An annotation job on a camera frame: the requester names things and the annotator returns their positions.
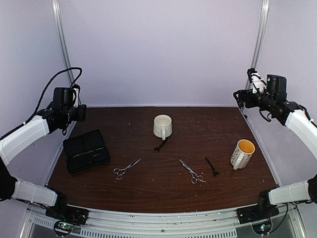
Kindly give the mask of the black zippered tool case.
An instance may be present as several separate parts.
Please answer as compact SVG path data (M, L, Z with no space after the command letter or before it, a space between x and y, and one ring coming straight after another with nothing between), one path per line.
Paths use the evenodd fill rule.
M63 149L69 173L76 173L110 160L103 136L98 129L64 140Z

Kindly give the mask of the silver straight hair scissors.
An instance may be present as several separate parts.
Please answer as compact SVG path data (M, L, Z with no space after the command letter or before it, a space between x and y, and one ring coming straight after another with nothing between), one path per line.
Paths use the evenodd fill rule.
M131 169L133 166L135 166L136 164L138 164L141 161L141 158L138 158L137 160L133 161L131 164L129 164L127 167L120 169L120 168L115 168L113 170L113 173L116 174L116 180L122 180L123 179L123 175L129 170Z

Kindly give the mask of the black hair clip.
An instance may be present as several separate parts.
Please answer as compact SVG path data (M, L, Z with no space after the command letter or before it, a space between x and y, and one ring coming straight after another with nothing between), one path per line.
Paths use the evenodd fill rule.
M220 173L214 168L213 164L211 163L211 161L205 157L206 161L208 162L208 164L210 165L211 169L212 169L212 173L213 173L213 176L217 176L219 175Z
M159 146L154 148L155 152L159 152L162 146L168 141L168 139L164 140Z

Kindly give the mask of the silver thinning scissors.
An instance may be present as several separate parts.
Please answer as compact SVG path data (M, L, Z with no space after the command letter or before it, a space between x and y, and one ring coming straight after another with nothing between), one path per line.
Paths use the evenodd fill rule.
M203 176L195 173L182 159L179 159L179 162L190 173L192 184L196 184L197 182L206 183Z

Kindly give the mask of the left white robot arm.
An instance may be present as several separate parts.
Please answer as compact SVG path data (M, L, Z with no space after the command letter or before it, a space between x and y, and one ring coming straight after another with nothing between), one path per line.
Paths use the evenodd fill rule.
M7 170L10 162L28 146L57 129L67 133L73 121L84 121L86 105L78 103L80 86L57 87L53 101L42 110L36 110L30 120L23 122L17 129L0 139L0 199L23 200L51 207L60 220L71 216L71 209L62 199L64 195L44 186L13 177Z

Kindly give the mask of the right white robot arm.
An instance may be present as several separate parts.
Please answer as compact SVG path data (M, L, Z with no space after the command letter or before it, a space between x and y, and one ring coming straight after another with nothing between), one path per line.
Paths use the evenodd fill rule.
M239 108L257 108L263 118L270 122L276 119L289 129L297 142L301 142L315 157L317 155L317 124L307 109L294 101L287 100L287 79L284 76L269 74L263 79L253 68L247 71L249 89L233 93ZM254 215L264 219L273 211L273 206L287 203L316 203L317 178L296 182L263 191L259 195Z

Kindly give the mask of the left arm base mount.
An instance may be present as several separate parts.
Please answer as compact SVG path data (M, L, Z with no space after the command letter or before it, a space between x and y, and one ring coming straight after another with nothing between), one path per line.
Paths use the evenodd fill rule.
M67 221L75 225L85 225L89 211L84 208L78 208L67 204L65 194L58 194L54 206L43 206L45 215L62 221Z

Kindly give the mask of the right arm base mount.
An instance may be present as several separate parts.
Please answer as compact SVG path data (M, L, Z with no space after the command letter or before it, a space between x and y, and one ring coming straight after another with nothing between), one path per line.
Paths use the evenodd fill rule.
M269 219L279 214L277 206L271 205L269 201L268 190L259 194L256 205L239 208L236 212L240 224Z

